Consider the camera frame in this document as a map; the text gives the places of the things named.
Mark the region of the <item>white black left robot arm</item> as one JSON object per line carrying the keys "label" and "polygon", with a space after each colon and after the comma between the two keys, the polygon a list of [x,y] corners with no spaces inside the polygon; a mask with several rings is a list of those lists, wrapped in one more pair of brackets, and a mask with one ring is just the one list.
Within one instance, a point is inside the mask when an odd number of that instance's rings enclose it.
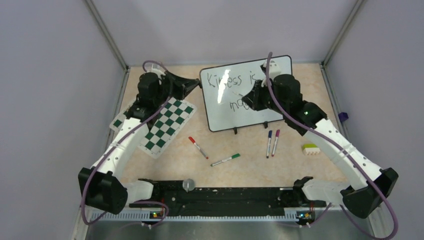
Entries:
{"label": "white black left robot arm", "polygon": [[160,202],[161,194],[152,183],[144,180],[121,183],[120,179],[127,162],[157,122],[162,109],[171,99],[183,100],[200,85],[199,79],[180,77],[169,71],[153,70],[139,77],[138,93],[124,111],[115,139],[92,167],[83,167],[78,173],[82,213],[90,206],[117,215],[137,200],[149,207]]}

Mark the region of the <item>white whiteboard black frame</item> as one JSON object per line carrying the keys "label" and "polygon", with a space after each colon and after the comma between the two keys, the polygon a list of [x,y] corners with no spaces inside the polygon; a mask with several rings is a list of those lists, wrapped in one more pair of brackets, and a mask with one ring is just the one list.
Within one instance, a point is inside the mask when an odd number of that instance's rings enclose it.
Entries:
{"label": "white whiteboard black frame", "polygon": [[265,74],[261,65],[266,59],[207,67],[201,69],[199,78],[202,83],[203,100],[208,128],[211,132],[233,130],[266,122],[281,121],[283,116],[277,112],[265,109],[251,110],[242,98],[248,94],[255,81],[263,80]]}

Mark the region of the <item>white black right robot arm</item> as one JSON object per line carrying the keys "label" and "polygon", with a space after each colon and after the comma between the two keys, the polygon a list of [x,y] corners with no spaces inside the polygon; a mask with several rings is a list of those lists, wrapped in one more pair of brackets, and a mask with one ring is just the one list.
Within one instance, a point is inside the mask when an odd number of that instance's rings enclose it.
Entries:
{"label": "white black right robot arm", "polygon": [[345,175],[346,183],[304,177],[294,183],[293,200],[299,206],[325,201],[343,206],[354,216],[365,219],[380,204],[386,204],[398,174],[370,161],[334,126],[315,103],[303,99],[300,82],[283,74],[270,60],[260,65],[264,78],[256,80],[242,97],[252,110],[272,110],[284,122],[308,139]]}

